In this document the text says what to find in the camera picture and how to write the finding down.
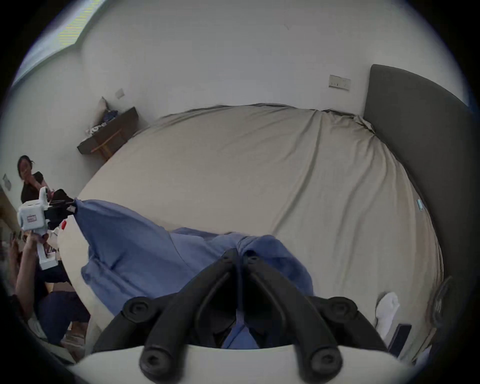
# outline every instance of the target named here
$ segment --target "blue pants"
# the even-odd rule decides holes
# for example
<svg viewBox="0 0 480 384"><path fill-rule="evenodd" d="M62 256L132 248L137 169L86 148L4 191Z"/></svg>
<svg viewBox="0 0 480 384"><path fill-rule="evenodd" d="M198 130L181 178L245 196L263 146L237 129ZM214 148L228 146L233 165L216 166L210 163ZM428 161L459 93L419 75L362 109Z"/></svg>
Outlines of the blue pants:
<svg viewBox="0 0 480 384"><path fill-rule="evenodd" d="M59 344L70 322L87 323L90 314L76 292L53 291L48 293L45 283L69 282L61 261L59 265L42 271L39 265L35 272L34 310L47 340Z"/></svg>

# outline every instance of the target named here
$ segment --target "beige bed sheet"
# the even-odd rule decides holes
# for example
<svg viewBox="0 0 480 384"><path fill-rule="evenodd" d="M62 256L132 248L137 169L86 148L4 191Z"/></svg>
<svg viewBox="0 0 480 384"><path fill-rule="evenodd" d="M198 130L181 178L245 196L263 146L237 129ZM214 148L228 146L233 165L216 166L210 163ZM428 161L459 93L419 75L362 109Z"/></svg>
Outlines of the beige bed sheet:
<svg viewBox="0 0 480 384"><path fill-rule="evenodd" d="M218 107L159 119L129 140L80 199L128 207L166 229L273 234L307 267L315 294L345 296L375 324L386 292L397 324L412 324L400 357L432 329L443 277L426 209L402 165L360 118L279 106ZM62 259L100 326L113 315L83 281L87 243L74 219Z"/></svg>

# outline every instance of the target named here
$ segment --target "pillow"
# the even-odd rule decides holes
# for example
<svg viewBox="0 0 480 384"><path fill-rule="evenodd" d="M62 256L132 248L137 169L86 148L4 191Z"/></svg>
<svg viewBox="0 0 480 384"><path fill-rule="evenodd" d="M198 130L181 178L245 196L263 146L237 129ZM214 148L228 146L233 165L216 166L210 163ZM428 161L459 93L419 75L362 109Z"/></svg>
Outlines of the pillow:
<svg viewBox="0 0 480 384"><path fill-rule="evenodd" d="M91 127L95 127L96 125L99 125L102 123L103 120L103 114L107 110L107 101L102 97L95 109L95 114L92 120L92 124L90 124Z"/></svg>

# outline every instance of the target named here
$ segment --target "light switch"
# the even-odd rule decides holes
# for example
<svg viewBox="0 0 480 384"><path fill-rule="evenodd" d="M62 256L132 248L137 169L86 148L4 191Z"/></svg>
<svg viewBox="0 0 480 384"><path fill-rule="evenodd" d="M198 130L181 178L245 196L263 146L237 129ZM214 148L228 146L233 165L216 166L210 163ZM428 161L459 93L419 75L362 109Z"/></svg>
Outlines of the light switch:
<svg viewBox="0 0 480 384"><path fill-rule="evenodd" d="M338 77L330 75L328 79L328 86L331 88L340 88L345 89L346 91L350 90L350 79L346 79L345 77Z"/></svg>

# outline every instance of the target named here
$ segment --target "blue blanket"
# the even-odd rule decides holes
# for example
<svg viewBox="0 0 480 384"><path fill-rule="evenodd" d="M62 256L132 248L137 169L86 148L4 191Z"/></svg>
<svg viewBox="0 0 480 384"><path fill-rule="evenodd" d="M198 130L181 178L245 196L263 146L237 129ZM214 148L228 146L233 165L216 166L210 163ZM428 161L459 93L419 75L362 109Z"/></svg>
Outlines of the blue blanket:
<svg viewBox="0 0 480 384"><path fill-rule="evenodd" d="M202 232L179 228L168 232L138 213L100 200L76 200L76 222L89 244L85 282L114 314L128 299L156 298L180 291L200 271L236 248L254 251L305 295L313 295L306 268L275 237ZM256 348L243 324L237 324L225 348Z"/></svg>

